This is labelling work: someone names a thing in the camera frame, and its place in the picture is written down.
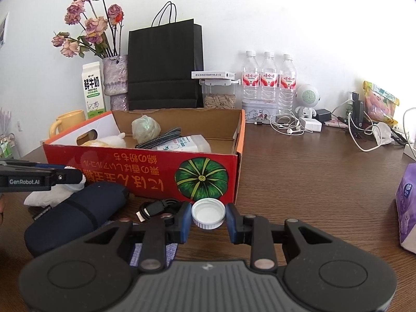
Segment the person's left hand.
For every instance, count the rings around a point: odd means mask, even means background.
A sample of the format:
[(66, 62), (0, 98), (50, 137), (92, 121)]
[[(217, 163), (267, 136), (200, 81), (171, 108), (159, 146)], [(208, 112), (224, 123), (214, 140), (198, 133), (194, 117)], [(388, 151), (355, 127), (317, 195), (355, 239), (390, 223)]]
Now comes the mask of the person's left hand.
[(4, 221), (4, 207), (5, 207), (4, 195), (0, 194), (0, 225), (2, 225)]

